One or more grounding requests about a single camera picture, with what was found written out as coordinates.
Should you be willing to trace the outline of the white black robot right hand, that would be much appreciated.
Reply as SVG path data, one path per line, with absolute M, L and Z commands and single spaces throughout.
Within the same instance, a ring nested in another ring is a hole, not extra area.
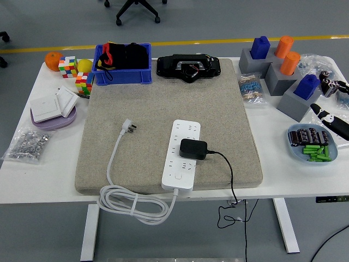
M 325 93 L 336 89 L 338 89 L 340 92 L 348 93 L 348 85 L 343 81 L 330 81 L 329 79 L 323 79 L 321 86 L 326 88 Z M 315 103 L 312 103 L 310 107 L 315 115 L 328 129 L 348 141 L 348 123 L 323 110 Z

